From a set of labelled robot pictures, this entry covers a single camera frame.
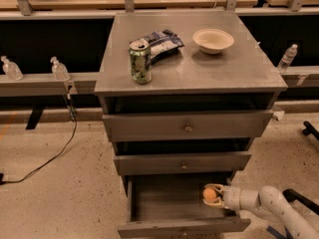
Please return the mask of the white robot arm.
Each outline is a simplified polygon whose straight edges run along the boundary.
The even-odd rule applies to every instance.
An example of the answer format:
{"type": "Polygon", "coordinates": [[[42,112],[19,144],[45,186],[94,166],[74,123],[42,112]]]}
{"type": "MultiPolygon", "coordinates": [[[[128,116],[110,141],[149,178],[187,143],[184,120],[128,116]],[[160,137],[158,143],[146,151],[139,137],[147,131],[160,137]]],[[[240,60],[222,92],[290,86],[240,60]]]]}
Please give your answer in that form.
{"type": "Polygon", "coordinates": [[[319,231],[273,186],[255,191],[208,183],[202,196],[203,203],[212,208],[245,210],[264,220],[282,222],[294,239],[319,239],[319,231]]]}

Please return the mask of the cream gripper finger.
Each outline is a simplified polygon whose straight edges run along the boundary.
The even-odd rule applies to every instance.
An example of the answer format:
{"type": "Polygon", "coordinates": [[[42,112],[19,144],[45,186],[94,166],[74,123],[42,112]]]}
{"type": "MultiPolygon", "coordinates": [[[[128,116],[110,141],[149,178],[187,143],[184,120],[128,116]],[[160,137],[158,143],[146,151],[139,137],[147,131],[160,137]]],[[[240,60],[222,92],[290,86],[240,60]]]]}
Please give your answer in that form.
{"type": "Polygon", "coordinates": [[[204,188],[213,189],[218,194],[223,194],[224,191],[224,185],[222,184],[208,183],[204,188]]]}
{"type": "Polygon", "coordinates": [[[213,200],[203,199],[203,203],[212,208],[225,208],[225,203],[220,197],[217,197],[213,200]]]}

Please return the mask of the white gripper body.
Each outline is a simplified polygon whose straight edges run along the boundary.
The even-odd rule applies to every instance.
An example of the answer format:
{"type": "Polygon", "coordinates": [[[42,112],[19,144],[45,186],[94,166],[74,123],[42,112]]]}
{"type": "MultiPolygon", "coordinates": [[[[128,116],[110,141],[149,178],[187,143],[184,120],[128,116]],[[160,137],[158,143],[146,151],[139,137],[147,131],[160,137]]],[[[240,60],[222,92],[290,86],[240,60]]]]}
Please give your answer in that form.
{"type": "Polygon", "coordinates": [[[222,193],[224,207],[231,210],[239,210],[241,189],[235,186],[225,186],[222,193]]]}

